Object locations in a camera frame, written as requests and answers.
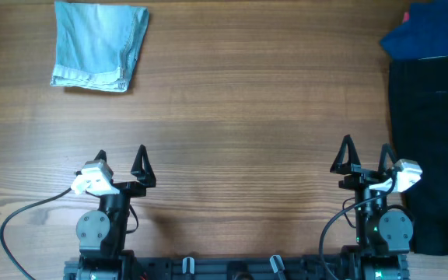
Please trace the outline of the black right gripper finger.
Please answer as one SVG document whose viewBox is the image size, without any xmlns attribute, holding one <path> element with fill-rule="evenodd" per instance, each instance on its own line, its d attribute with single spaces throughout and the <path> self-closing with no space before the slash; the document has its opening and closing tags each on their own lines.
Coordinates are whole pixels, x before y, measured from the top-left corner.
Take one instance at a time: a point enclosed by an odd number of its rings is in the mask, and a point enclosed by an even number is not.
<svg viewBox="0 0 448 280">
<path fill-rule="evenodd" d="M 394 150 L 389 143 L 382 145 L 378 166 L 379 173 L 385 173 L 387 171 L 387 160 L 391 161 L 391 166 L 397 162 L 397 157 L 395 156 Z"/>
<path fill-rule="evenodd" d="M 351 135 L 346 135 L 331 165 L 331 173 L 359 173 L 361 163 Z"/>
</svg>

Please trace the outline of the light blue denim shorts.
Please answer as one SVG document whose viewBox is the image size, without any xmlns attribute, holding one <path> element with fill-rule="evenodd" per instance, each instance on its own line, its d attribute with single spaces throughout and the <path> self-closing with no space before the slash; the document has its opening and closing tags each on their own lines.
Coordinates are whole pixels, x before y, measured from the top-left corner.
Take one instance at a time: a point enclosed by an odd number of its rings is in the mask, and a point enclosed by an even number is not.
<svg viewBox="0 0 448 280">
<path fill-rule="evenodd" d="M 142 6 L 55 2 L 51 86 L 128 90 L 149 25 Z"/>
</svg>

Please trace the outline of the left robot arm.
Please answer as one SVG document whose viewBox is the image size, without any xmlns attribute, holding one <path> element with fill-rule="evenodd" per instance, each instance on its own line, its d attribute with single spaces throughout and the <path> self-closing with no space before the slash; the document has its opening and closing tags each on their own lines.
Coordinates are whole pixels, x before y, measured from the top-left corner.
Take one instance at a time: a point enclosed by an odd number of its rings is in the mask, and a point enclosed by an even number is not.
<svg viewBox="0 0 448 280">
<path fill-rule="evenodd" d="M 128 217 L 135 215 L 132 198 L 146 196 L 156 186 L 146 147 L 141 145 L 131 168 L 134 181 L 114 182 L 114 172 L 107 164 L 107 154 L 101 150 L 75 175 L 71 189 L 76 194 L 86 192 L 99 198 L 97 210 L 84 214 L 77 222 L 79 261 L 64 269 L 65 279 L 147 279 L 145 269 L 131 250 L 124 248 Z"/>
</svg>

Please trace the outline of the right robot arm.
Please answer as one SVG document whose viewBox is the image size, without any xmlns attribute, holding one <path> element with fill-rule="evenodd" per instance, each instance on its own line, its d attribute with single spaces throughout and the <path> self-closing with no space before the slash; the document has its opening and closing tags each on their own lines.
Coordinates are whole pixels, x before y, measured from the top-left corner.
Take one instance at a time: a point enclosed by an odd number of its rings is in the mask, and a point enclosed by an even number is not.
<svg viewBox="0 0 448 280">
<path fill-rule="evenodd" d="M 362 168 L 354 142 L 346 135 L 330 168 L 344 177 L 341 189 L 353 191 L 354 204 L 343 207 L 324 227 L 319 257 L 329 279 L 407 279 L 405 255 L 410 252 L 415 218 L 402 205 L 388 205 L 387 197 L 403 193 L 421 180 L 422 168 L 415 161 L 398 159 L 384 144 L 377 170 Z M 334 264 L 324 257 L 324 237 L 331 225 L 348 212 L 355 212 L 356 245 L 344 246 Z"/>
</svg>

